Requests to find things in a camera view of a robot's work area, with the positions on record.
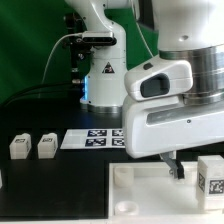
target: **white plastic tray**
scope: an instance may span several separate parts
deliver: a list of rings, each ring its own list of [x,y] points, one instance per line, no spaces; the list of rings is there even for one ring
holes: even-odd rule
[[[183,165],[185,180],[177,181],[170,176],[170,168],[163,162],[110,164],[110,219],[120,217],[138,223],[211,223],[208,220],[224,223],[223,214],[205,214],[198,208],[195,197],[197,163]],[[130,187],[115,184],[114,169],[121,166],[134,170],[134,182]],[[115,206],[122,201],[136,203],[138,215],[115,215]]]

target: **printed marker sheet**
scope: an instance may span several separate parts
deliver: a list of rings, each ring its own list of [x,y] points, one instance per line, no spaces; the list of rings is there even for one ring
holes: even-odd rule
[[[122,129],[70,129],[61,149],[125,148]]]

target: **warning label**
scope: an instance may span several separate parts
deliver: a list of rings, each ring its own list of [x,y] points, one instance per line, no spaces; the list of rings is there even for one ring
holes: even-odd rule
[[[102,73],[106,73],[106,74],[109,74],[109,73],[115,73],[114,72],[114,69],[112,68],[110,62],[107,63],[106,67],[104,68],[103,72]]]

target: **white box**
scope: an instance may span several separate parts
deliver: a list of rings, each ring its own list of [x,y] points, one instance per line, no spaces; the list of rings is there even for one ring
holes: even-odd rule
[[[203,210],[224,208],[224,159],[221,156],[200,156],[196,198]]]
[[[9,146],[11,159],[26,159],[31,149],[29,134],[16,135]]]
[[[58,138],[54,133],[43,135],[38,143],[39,159],[52,159],[58,148]]]

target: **black cable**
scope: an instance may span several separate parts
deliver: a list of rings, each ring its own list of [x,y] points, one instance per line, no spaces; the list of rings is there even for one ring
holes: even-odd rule
[[[29,93],[33,90],[37,90],[37,89],[42,89],[42,88],[49,88],[49,87],[55,87],[55,86],[64,86],[64,85],[71,85],[71,82],[60,82],[60,83],[49,83],[49,84],[41,84],[41,85],[36,85],[36,86],[32,86],[26,89],[23,89],[15,94],[13,94],[12,96],[10,96],[8,99],[6,99],[3,103],[0,104],[0,108],[5,107],[6,105],[8,105],[11,101],[15,100],[16,98],[19,98],[21,96],[25,96],[26,93]]]

